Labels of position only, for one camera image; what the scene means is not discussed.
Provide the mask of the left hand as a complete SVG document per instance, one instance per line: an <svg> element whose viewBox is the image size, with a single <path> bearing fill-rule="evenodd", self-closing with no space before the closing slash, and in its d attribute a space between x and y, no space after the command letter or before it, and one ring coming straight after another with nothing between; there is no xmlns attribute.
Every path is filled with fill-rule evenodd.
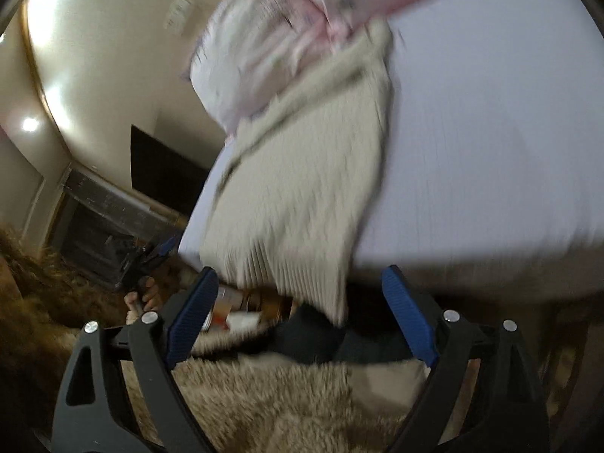
<svg viewBox="0 0 604 453"><path fill-rule="evenodd" d="M164 306L160 288L151 276L143 277L138 284L138 290L130 291L124 297L128 312L126 324L133 324L145 312L158 312Z"/></svg>

